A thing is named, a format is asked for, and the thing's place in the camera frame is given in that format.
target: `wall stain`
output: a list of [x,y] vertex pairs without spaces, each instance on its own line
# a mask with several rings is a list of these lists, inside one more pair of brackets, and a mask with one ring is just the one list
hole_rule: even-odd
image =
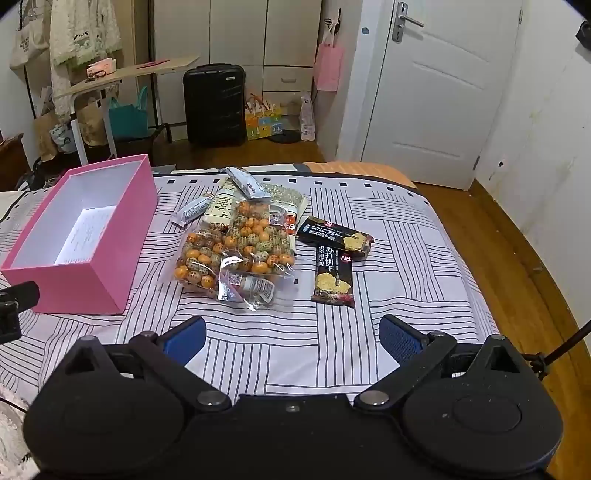
[[556,171],[554,172],[554,183],[552,185],[552,188],[546,190],[548,193],[545,194],[542,197],[542,199],[536,204],[535,208],[528,216],[527,220],[521,227],[519,227],[521,233],[527,235],[529,231],[533,228],[533,226],[537,223],[537,221],[540,220],[554,195],[556,195],[558,190],[560,190],[560,187],[563,185],[563,183],[566,180],[568,180],[570,176],[570,171],[572,170],[577,158],[578,155],[575,155],[570,161],[563,161],[560,163],[560,165],[558,165]]

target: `white door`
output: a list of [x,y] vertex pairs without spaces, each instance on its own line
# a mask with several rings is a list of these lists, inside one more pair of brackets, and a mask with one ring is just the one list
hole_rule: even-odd
[[521,0],[406,0],[393,19],[362,161],[467,189],[501,102]]

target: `barcode label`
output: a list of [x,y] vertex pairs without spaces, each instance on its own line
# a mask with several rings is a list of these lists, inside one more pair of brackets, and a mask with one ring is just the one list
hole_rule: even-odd
[[258,293],[265,302],[270,303],[275,293],[275,285],[265,278],[249,276],[246,278],[244,290]]

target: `tote bag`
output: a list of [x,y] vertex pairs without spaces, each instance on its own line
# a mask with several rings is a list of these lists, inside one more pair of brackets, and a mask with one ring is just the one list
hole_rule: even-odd
[[[30,1],[25,9],[30,9]],[[49,48],[50,13],[45,10],[37,18],[29,20],[17,33],[14,38],[14,46],[10,56],[10,68],[16,70],[29,61],[37,58]]]
[[116,98],[111,97],[109,119],[113,137],[117,140],[125,138],[145,138],[148,130],[148,88],[143,87],[135,105],[120,105]]

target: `hanging clothes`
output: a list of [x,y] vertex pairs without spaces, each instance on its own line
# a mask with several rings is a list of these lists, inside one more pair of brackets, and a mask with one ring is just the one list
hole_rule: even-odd
[[68,66],[104,59],[122,47],[111,0],[53,0],[50,31],[51,85],[58,117],[70,113]]

